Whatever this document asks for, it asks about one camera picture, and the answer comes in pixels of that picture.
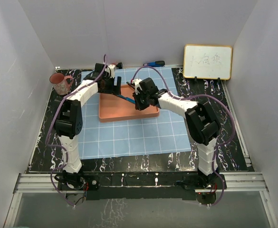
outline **blue screwdriver handle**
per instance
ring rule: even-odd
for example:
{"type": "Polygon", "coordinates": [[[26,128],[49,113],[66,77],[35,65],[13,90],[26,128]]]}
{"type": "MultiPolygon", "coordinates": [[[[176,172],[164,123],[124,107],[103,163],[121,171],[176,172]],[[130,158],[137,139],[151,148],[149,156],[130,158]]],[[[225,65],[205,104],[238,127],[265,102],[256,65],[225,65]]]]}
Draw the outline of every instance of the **blue screwdriver handle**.
{"type": "Polygon", "coordinates": [[[165,65],[164,61],[155,61],[155,62],[143,64],[143,66],[150,66],[150,67],[163,67],[164,65],[165,65]]]}

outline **white wall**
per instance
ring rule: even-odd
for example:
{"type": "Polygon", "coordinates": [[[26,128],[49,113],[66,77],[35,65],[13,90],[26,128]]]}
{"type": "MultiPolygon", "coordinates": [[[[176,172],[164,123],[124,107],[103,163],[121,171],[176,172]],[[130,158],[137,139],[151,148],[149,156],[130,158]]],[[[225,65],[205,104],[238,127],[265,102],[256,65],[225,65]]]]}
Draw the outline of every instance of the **white wall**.
{"type": "Polygon", "coordinates": [[[183,64],[185,44],[234,45],[257,0],[19,0],[55,66],[183,64]]]}
{"type": "Polygon", "coordinates": [[[278,0],[260,0],[234,45],[228,89],[278,216],[278,0]]]}
{"type": "Polygon", "coordinates": [[[0,0],[0,227],[26,169],[54,67],[17,0],[0,0]]]}

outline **blue cutting mat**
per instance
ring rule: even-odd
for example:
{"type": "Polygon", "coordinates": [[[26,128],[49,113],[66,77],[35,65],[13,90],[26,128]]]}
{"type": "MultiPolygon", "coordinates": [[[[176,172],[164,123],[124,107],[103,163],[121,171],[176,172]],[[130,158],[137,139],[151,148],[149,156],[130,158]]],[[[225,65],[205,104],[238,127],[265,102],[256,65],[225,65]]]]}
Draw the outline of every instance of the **blue cutting mat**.
{"type": "MultiPolygon", "coordinates": [[[[124,85],[132,79],[136,69],[118,69],[115,76],[121,76],[124,85]]],[[[177,94],[171,68],[157,69],[169,89],[177,94]]],[[[89,73],[82,72],[82,78],[89,73]]],[[[138,77],[151,77],[159,89],[164,88],[160,76],[151,69],[140,70],[138,77]]],[[[83,130],[78,144],[80,159],[191,151],[183,117],[160,109],[160,115],[156,118],[100,123],[99,96],[95,94],[82,107],[83,130]]]]}

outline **screwdriver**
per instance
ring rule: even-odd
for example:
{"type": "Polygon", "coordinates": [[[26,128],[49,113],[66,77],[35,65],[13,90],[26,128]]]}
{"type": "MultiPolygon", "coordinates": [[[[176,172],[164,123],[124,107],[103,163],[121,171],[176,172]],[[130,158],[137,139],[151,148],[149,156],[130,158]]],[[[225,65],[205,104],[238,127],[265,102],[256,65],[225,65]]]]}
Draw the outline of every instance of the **screwdriver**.
{"type": "Polygon", "coordinates": [[[116,95],[116,96],[135,104],[135,101],[133,99],[129,98],[129,97],[126,97],[126,96],[123,96],[123,95],[116,95]]]}
{"type": "Polygon", "coordinates": [[[143,64],[143,66],[150,66],[150,67],[163,67],[164,65],[165,65],[164,61],[155,61],[155,62],[143,64]]]}
{"type": "Polygon", "coordinates": [[[129,83],[129,82],[126,82],[132,89],[134,89],[135,90],[135,87],[134,87],[134,85],[133,84],[131,84],[131,83],[129,83]]]}

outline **whiteboard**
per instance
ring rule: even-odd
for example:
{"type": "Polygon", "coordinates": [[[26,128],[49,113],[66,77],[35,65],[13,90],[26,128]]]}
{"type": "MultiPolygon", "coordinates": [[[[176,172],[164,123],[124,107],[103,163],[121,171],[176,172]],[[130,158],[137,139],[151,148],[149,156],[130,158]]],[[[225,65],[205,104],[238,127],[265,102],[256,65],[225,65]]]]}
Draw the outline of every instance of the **whiteboard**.
{"type": "Polygon", "coordinates": [[[185,78],[230,79],[232,47],[185,45],[183,76],[185,78]]]}

